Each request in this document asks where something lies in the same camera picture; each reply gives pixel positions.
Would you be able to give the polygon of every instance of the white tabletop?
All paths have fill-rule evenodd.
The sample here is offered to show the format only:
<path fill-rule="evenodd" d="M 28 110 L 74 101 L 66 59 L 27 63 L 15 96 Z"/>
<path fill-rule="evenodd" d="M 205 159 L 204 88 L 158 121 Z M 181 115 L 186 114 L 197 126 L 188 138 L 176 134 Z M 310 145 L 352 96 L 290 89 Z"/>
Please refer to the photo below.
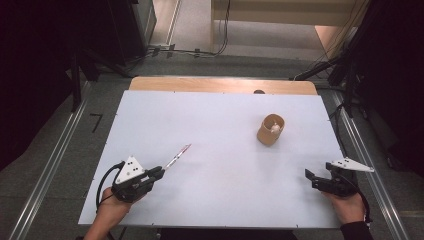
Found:
<path fill-rule="evenodd" d="M 267 147 L 256 133 L 271 113 L 285 128 Z M 79 224 L 93 222 L 98 185 L 114 164 L 133 155 L 145 168 L 164 166 L 190 143 L 122 225 L 339 227 L 304 176 L 308 168 L 330 178 L 325 162 L 343 158 L 320 96 L 157 91 L 124 93 Z"/>

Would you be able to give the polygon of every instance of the sleeve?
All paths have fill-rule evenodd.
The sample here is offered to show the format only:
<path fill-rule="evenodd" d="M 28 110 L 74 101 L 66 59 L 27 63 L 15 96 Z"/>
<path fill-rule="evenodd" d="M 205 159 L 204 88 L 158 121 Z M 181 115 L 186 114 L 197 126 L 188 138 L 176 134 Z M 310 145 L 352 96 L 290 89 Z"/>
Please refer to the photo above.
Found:
<path fill-rule="evenodd" d="M 345 240 L 373 240 L 373 237 L 365 222 L 347 223 L 340 227 Z"/>

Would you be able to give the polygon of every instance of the pen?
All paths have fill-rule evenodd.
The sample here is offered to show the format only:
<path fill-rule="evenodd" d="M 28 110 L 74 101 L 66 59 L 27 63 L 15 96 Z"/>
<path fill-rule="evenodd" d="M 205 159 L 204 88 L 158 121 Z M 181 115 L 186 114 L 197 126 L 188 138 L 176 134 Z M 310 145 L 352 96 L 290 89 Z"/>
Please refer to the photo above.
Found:
<path fill-rule="evenodd" d="M 185 145 L 181 151 L 175 155 L 175 157 L 163 168 L 165 171 L 168 170 L 168 168 L 170 168 L 180 157 L 181 155 L 183 155 L 183 153 L 185 151 L 187 151 L 187 149 L 191 146 L 191 144 Z"/>

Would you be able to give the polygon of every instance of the floor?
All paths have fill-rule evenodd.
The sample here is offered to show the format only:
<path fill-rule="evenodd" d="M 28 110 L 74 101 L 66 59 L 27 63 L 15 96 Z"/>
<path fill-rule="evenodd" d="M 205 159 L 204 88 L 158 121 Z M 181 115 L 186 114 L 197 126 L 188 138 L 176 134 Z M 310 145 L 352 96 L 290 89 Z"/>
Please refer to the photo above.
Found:
<path fill-rule="evenodd" d="M 208 49 L 210 44 L 206 39 L 209 37 L 205 37 L 207 31 L 192 26 L 195 21 L 183 19 L 195 15 L 183 14 L 184 9 L 191 12 L 191 8 L 196 4 L 200 5 L 202 1 L 182 0 L 174 30 L 170 31 L 170 35 L 165 34 L 164 40 L 157 40 L 154 45 L 176 44 L 176 49 L 185 50 Z M 284 26 L 287 31 L 298 31 L 299 34 L 287 34 L 283 40 L 266 42 L 264 38 L 256 37 L 256 34 L 246 33 L 243 25 L 233 25 L 234 28 L 231 26 L 229 25 L 230 36 L 251 34 L 249 41 L 252 42 L 242 42 L 243 37 L 231 40 L 237 39 L 237 36 L 231 37 L 225 54 L 212 59 L 182 54 L 174 54 L 168 58 L 166 54 L 159 54 L 137 63 L 131 73 L 143 76 L 287 79 L 311 68 L 316 63 L 315 60 L 324 54 L 314 32 L 307 28 Z M 282 26 L 270 26 L 269 32 L 272 33 L 279 27 Z M 299 40 L 301 33 L 304 33 L 302 41 Z M 259 47 L 261 44 L 258 43 L 262 42 L 267 47 Z M 277 42 L 282 43 L 281 47 L 276 45 Z M 322 72 L 311 80 L 323 98 L 328 113 L 332 113 L 339 98 L 338 91 L 330 90 L 326 84 L 327 76 L 328 73 Z M 72 98 L 69 97 L 40 130 L 28 150 L 0 172 L 0 239 L 8 239 L 11 234 L 10 239 L 75 239 L 78 235 L 84 235 L 87 226 L 78 225 L 79 214 L 120 98 L 123 91 L 128 89 L 130 81 L 131 79 L 106 72 L 98 82 L 86 82 L 83 79 L 84 102 L 79 111 L 70 113 Z M 397 172 L 390 169 L 379 137 L 360 111 L 355 109 L 353 113 L 353 120 L 340 120 L 340 136 L 351 158 L 372 159 L 372 164 L 377 169 L 376 175 L 359 174 L 360 187 L 369 198 L 372 209 L 374 223 L 371 231 L 374 238 L 423 239 L 424 180 L 411 171 Z M 350 121 L 354 122 L 359 137 L 352 136 L 354 133 L 351 132 L 352 127 L 349 127 Z M 357 144 L 358 139 L 365 148 Z M 383 183 L 383 192 L 373 188 L 372 182 L 379 180 Z M 400 220 L 400 226 L 396 225 L 396 219 L 387 217 L 387 214 L 393 213 L 391 206 Z M 397 233 L 392 226 L 401 227 L 406 233 Z M 113 234 L 117 236 L 121 230 L 122 227 L 118 227 Z M 130 227 L 124 239 L 156 239 L 156 231 L 157 229 L 149 227 Z M 342 239 L 337 230 L 296 230 L 294 233 L 300 240 Z"/>

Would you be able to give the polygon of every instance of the brown cup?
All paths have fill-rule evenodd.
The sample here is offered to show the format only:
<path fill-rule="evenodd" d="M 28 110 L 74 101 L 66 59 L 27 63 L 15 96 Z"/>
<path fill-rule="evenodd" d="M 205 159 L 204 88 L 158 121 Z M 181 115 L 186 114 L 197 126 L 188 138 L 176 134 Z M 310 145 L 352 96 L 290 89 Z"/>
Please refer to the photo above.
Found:
<path fill-rule="evenodd" d="M 284 119 L 277 114 L 270 114 L 262 121 L 256 136 L 261 143 L 271 146 L 280 137 L 283 129 Z"/>

